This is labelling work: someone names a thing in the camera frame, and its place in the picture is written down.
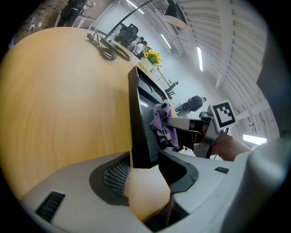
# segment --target wooden tabletop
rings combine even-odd
[[[18,199],[64,166],[131,150],[128,73],[139,60],[102,59],[88,32],[36,32],[2,61],[0,165]],[[142,221],[170,196],[157,167],[131,169],[125,193]]]

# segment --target ceiling light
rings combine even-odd
[[[246,134],[243,135],[243,139],[244,139],[244,141],[252,142],[252,143],[257,144],[257,145],[261,145],[261,144],[267,142],[266,138],[250,136],[250,135],[246,135]]]
[[[198,58],[199,58],[199,66],[200,66],[200,70],[203,71],[203,61],[202,61],[202,52],[201,52],[201,48],[197,47],[197,51],[198,51]]]
[[[136,5],[134,5],[133,3],[129,2],[128,0],[126,0],[130,5],[132,5],[133,7],[137,8]]]
[[[166,38],[164,37],[164,35],[163,35],[163,34],[161,34],[161,36],[163,37],[163,39],[164,39],[164,40],[165,40],[165,42],[167,43],[168,47],[171,49],[171,46],[170,46],[169,42],[166,40]]]
[[[140,101],[140,104],[143,105],[143,106],[145,106],[145,107],[148,107],[148,105],[146,103],[144,103],[144,102],[141,102]]]

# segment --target black lamp shade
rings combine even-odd
[[[177,27],[180,27],[184,30],[188,29],[186,19],[180,7],[176,3],[176,0],[168,0],[168,3],[169,6],[164,14],[165,19]]]

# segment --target desk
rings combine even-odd
[[[128,73],[139,60],[130,52],[131,61],[102,59],[87,33],[42,30],[2,61],[0,165],[18,199],[64,166],[131,150]],[[157,167],[132,169],[126,187],[140,220],[169,201]]]

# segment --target purple cloth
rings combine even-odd
[[[156,130],[160,143],[164,143],[168,147],[179,148],[176,129],[166,125],[168,117],[172,117],[172,110],[167,100],[154,107],[154,119],[150,123],[150,127]]]

